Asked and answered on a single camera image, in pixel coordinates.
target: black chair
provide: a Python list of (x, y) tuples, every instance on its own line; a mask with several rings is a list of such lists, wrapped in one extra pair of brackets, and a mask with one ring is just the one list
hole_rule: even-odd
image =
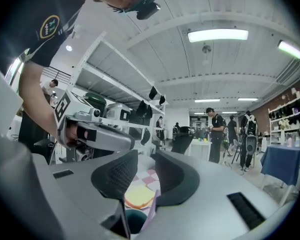
[(194, 137), (189, 133), (178, 133), (178, 135), (175, 137), (171, 152), (184, 155), (193, 139)]

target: black t-shirt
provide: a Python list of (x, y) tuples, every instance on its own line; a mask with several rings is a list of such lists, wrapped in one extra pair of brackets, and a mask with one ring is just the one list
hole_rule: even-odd
[[(224, 119), (222, 118), (221, 115), (219, 114), (216, 114), (213, 118), (212, 118), (212, 125), (213, 127), (217, 128), (217, 127), (221, 127), (221, 126), (224, 126)], [(216, 130), (213, 130), (211, 132), (211, 137), (212, 138), (220, 138), (222, 137), (224, 134), (223, 131), (216, 131)]]
[(230, 120), (230, 122), (228, 123), (229, 136), (236, 135), (235, 127), (237, 127), (237, 123), (233, 120)]
[(0, 71), (26, 49), (26, 60), (48, 67), (71, 34), (85, 0), (21, 0), (0, 29)]

